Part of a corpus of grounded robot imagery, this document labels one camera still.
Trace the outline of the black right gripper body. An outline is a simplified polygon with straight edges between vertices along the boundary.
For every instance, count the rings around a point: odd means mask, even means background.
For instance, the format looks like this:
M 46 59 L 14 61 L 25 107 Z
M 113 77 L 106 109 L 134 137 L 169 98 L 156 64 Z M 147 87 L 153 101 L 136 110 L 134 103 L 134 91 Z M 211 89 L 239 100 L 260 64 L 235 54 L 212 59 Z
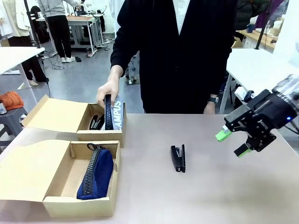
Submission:
M 225 124 L 246 126 L 245 144 L 252 151 L 260 152 L 276 139 L 271 130 L 280 129 L 290 122 L 290 105 L 280 94 L 263 90 L 246 105 L 224 117 L 224 120 Z

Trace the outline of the light grey zipper pencil case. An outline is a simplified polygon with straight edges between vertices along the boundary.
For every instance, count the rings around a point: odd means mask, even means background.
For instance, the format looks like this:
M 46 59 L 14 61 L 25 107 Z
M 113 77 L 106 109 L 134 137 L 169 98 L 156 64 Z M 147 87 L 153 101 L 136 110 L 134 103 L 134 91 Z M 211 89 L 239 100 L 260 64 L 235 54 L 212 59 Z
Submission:
M 111 105 L 111 95 L 105 96 L 105 123 L 104 130 L 122 130 L 124 120 L 124 103 L 119 96 L 116 97 L 114 105 Z

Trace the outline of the black stapler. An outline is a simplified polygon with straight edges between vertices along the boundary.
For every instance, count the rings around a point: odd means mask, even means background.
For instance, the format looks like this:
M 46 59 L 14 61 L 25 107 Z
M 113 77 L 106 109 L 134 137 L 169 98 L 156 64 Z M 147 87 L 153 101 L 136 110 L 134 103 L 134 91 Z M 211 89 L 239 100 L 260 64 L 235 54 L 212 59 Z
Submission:
M 90 130 L 101 130 L 104 123 L 105 123 L 105 115 L 104 114 L 102 114 L 101 116 L 94 115 L 91 120 L 89 129 Z
M 176 146 L 171 146 L 171 158 L 174 168 L 177 172 L 185 173 L 186 163 L 185 163 L 185 145 L 182 144 L 181 148 Z

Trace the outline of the person's right forearm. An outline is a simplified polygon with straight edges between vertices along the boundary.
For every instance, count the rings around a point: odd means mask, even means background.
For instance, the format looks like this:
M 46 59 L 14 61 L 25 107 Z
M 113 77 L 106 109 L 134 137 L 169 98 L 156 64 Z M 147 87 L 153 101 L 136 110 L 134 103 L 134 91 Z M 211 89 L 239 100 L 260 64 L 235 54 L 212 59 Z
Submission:
M 111 67 L 110 75 L 108 80 L 113 82 L 119 82 L 119 79 L 123 76 L 123 68 L 119 65 L 114 65 Z

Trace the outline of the small open cardboard box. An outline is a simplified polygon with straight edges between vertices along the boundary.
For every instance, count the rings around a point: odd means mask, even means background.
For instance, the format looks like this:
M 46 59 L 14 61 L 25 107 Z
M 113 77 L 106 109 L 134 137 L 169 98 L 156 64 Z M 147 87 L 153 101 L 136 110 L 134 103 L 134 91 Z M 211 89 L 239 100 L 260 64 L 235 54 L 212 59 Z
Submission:
M 118 140 L 124 146 L 126 126 L 126 106 L 124 103 L 123 129 L 90 130 L 94 115 L 105 114 L 105 108 L 97 103 L 82 103 L 49 98 L 45 95 L 22 121 L 26 128 L 38 128 L 61 133 L 73 133 L 79 141 Z

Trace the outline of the large open cardboard box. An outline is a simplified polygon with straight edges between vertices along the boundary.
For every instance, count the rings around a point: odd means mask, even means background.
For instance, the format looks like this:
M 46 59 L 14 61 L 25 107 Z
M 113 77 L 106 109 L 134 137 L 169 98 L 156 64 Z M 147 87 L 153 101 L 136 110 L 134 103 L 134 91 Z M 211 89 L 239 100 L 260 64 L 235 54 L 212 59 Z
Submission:
M 77 199 L 92 151 L 99 144 L 112 154 L 114 168 L 107 196 Z M 0 160 L 0 200 L 42 203 L 52 218 L 111 217 L 114 214 L 121 161 L 120 142 L 44 140 L 16 147 Z

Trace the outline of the person's left hand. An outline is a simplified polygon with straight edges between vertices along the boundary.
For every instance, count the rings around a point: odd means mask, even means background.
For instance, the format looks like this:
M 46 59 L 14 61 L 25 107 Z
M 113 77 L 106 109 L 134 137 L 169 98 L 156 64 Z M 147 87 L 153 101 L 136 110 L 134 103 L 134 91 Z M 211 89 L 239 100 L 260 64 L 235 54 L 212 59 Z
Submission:
M 205 109 L 204 114 L 215 114 L 215 103 L 208 101 Z

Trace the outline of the person's right hand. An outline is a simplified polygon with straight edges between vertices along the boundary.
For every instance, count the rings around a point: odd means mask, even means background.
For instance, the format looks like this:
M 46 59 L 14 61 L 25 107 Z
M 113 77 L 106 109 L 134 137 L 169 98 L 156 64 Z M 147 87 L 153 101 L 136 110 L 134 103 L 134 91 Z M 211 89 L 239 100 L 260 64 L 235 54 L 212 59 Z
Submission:
M 108 81 L 97 89 L 97 103 L 105 108 L 105 97 L 106 95 L 111 95 L 111 105 L 113 105 L 116 101 L 116 97 L 119 93 L 119 78 L 109 78 Z

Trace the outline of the wooden bench table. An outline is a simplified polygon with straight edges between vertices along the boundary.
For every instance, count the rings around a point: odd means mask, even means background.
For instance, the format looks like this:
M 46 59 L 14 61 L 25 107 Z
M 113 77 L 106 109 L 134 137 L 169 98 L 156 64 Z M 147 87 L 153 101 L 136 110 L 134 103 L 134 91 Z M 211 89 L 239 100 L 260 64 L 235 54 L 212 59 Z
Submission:
M 247 33 L 246 30 L 240 30 L 237 32 L 244 35 L 244 39 L 242 41 L 242 45 L 244 48 L 253 49 L 256 47 L 260 32 L 257 32 L 256 30 L 252 31 L 252 33 Z M 277 39 L 278 37 L 263 34 L 259 49 L 264 49 L 270 53 L 273 53 Z

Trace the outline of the person in black cardigan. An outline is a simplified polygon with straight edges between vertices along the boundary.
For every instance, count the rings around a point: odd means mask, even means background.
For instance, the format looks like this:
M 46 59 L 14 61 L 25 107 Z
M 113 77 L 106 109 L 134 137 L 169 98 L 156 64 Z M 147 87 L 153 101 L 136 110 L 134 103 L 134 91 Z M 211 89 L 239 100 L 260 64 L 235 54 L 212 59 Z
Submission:
M 190 0 L 178 30 L 173 0 L 125 0 L 111 64 L 138 54 L 146 113 L 202 114 L 218 94 L 231 52 L 238 0 Z

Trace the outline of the person in purple top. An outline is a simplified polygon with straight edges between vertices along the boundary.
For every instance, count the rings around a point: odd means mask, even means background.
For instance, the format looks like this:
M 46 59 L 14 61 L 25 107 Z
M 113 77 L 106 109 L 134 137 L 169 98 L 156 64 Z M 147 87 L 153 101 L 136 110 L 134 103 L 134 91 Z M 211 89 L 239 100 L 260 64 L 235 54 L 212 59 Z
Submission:
M 271 0 L 267 27 L 272 28 L 277 18 L 281 17 L 287 10 L 289 0 Z M 255 28 L 262 28 L 266 19 L 266 12 L 258 15 Z

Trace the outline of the person in white clothes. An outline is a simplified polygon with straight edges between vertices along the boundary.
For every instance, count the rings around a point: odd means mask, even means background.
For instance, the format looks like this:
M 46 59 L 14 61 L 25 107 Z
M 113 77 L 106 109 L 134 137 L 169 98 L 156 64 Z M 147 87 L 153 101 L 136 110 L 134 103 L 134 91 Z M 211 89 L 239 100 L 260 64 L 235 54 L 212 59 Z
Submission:
M 120 28 L 120 25 L 117 22 L 118 14 L 120 12 L 120 9 L 123 5 L 125 0 L 108 0 L 111 16 L 114 19 L 114 35 L 115 38 L 117 37 L 117 31 Z

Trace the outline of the wood top workbench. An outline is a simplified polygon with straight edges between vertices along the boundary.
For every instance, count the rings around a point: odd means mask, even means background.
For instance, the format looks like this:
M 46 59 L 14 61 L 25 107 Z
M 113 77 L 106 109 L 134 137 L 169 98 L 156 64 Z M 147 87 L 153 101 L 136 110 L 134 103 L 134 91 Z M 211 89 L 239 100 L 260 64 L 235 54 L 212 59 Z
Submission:
M 87 57 L 93 57 L 97 52 L 97 41 L 99 40 L 96 37 L 97 30 L 94 30 L 96 19 L 90 16 L 67 16 L 66 18 L 71 31 L 71 46 L 76 49 L 86 49 Z M 81 44 L 84 37 L 84 26 L 88 32 L 88 44 Z

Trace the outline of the grey stool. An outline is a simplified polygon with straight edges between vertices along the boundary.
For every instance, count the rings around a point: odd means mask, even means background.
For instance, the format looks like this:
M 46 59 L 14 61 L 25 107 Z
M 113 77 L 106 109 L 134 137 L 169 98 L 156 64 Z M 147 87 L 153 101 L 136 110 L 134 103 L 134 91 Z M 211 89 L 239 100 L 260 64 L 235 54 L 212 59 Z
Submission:
M 8 110 L 6 114 L 0 115 L 0 125 L 3 125 L 0 130 L 0 138 L 4 133 L 16 137 L 23 130 L 23 125 L 20 122 L 21 116 L 27 116 L 27 114 L 27 111 L 20 107 Z

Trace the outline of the person in beige coat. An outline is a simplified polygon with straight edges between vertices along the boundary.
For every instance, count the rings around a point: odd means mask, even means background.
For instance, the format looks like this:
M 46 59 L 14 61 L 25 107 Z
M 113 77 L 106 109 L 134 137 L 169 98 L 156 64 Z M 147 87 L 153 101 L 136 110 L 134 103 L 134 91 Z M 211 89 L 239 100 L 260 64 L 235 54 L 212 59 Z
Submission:
M 0 0 L 0 33 L 7 37 L 10 47 L 32 47 L 30 29 L 24 0 Z M 31 86 L 47 81 L 36 56 L 21 64 Z

